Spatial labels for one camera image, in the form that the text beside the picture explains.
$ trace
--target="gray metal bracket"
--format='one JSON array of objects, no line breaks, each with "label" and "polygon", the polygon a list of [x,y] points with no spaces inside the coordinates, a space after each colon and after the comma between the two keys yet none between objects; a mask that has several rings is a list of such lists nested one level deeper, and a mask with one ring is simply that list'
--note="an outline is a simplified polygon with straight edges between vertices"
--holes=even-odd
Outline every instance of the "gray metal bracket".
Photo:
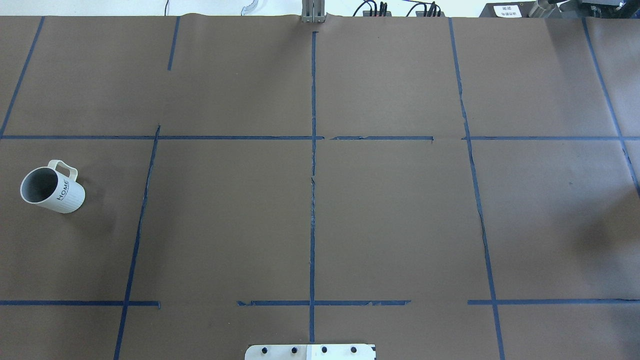
[{"label": "gray metal bracket", "polygon": [[324,22],[324,0],[302,0],[302,22]]}]

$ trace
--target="sticker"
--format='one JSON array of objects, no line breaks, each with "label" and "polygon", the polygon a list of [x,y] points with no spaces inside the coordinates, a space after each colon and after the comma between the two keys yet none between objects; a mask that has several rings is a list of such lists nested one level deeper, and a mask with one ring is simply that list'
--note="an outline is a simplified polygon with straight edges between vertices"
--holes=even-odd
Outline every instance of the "sticker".
[{"label": "sticker", "polygon": [[493,10],[497,17],[522,17],[518,5],[497,5]]}]

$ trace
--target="white floor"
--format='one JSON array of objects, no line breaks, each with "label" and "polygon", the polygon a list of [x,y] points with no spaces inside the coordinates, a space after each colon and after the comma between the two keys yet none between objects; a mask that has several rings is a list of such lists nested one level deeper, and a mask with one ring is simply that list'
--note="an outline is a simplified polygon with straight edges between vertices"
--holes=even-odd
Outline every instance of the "white floor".
[{"label": "white floor", "polygon": [[[252,0],[170,0],[169,15],[201,13],[204,15],[240,15],[242,7]],[[486,0],[438,0],[447,16],[477,17]],[[327,0],[326,11],[334,15],[352,16],[360,0]],[[165,0],[0,0],[0,15],[59,16],[144,16],[163,15]],[[394,16],[405,16],[413,3],[389,0],[388,9]],[[259,0],[250,15],[300,14],[301,0]]]}]

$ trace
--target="white mug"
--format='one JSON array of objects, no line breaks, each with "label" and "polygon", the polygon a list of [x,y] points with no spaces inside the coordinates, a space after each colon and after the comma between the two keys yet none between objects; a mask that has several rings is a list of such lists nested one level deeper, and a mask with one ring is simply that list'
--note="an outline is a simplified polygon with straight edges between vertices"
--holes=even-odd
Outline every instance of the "white mug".
[{"label": "white mug", "polygon": [[[56,170],[60,165],[69,170],[64,176]],[[78,170],[62,160],[51,160],[45,167],[32,170],[20,184],[22,200],[58,213],[71,213],[84,202],[84,188],[76,182]]]}]

